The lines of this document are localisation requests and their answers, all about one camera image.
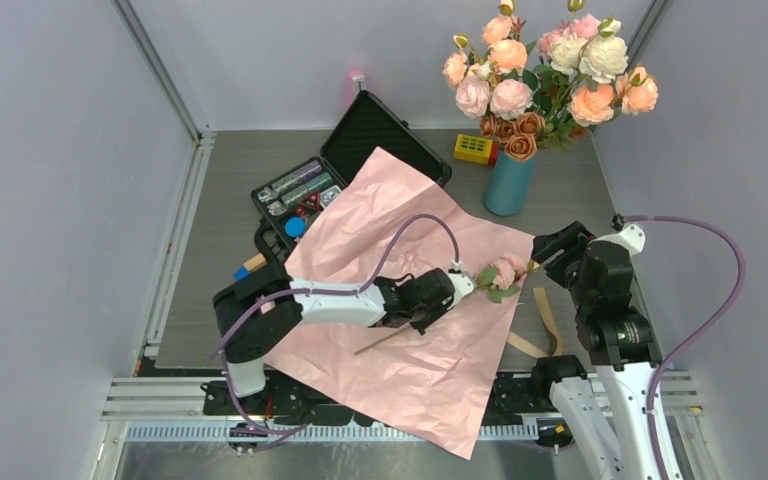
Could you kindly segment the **tan ribbon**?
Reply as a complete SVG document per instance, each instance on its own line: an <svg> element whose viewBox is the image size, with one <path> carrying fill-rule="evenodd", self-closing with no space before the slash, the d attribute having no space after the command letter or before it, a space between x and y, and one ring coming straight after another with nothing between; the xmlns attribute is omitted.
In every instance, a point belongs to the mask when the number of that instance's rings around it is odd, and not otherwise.
<svg viewBox="0 0 768 480"><path fill-rule="evenodd" d="M554 341L554 349L547 353L514 332L508 333L506 343L520 353L534 359L560 357L564 354L564 341L555 321L546 290L542 287L534 287L532 293L544 330L548 337Z"/></svg>

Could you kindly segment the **pink rose stem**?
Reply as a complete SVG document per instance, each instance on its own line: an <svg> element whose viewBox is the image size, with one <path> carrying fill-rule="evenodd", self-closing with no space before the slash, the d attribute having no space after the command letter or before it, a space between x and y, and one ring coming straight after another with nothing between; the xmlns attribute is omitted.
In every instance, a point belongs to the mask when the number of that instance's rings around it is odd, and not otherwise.
<svg viewBox="0 0 768 480"><path fill-rule="evenodd" d="M519 293L521 291L519 282L539 269L540 265L535 260L525 261L511 253L503 254L491 261L478 274L478 290L485 292L492 303L500 304L505 298ZM546 355L543 350L515 333L508 334L507 343L533 358Z"/></svg>

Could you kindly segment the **peach rose stem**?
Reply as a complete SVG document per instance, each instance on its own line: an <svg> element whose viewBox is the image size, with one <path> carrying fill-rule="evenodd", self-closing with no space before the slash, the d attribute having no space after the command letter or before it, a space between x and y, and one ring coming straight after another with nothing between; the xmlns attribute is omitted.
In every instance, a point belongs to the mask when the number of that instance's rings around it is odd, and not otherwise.
<svg viewBox="0 0 768 480"><path fill-rule="evenodd" d="M621 115L649 113L656 107L659 95L656 77L640 64L612 83L583 80L560 108L556 132L561 138L574 139Z"/></svg>

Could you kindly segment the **white rose stem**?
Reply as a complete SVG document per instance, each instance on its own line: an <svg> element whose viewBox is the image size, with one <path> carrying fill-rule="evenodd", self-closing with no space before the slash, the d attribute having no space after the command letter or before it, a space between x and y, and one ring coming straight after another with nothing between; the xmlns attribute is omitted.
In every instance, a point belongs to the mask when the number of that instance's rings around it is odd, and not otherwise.
<svg viewBox="0 0 768 480"><path fill-rule="evenodd" d="M612 83L628 68L628 47L619 36L622 23L612 17L604 20L591 15L572 21L551 34L548 43L549 66L570 80L571 90L583 80Z"/></svg>

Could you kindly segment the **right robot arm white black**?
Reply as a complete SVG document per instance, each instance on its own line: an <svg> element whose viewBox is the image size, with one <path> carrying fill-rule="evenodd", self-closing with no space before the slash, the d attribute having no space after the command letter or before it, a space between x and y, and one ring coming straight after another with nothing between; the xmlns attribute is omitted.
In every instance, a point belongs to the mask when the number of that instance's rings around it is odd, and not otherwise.
<svg viewBox="0 0 768 480"><path fill-rule="evenodd" d="M597 237L575 221L533 240L531 259L575 307L578 340L607 396L605 417L574 355L538 359L531 397L557 410L595 479L680 479L683 474L663 408L664 363L649 320L632 304L632 256L646 237L636 224Z"/></svg>

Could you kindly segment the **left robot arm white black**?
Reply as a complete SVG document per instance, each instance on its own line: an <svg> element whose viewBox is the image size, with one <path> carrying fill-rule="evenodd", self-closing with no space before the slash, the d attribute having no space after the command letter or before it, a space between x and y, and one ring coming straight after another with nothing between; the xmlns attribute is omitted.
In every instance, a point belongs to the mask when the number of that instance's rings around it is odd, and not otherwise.
<svg viewBox="0 0 768 480"><path fill-rule="evenodd" d="M473 278L456 269L329 284L293 278L282 264L269 263L212 299L221 334L216 351L231 382L228 400L244 414L265 405L264 357L299 325L397 329L408 324L423 334L475 289Z"/></svg>

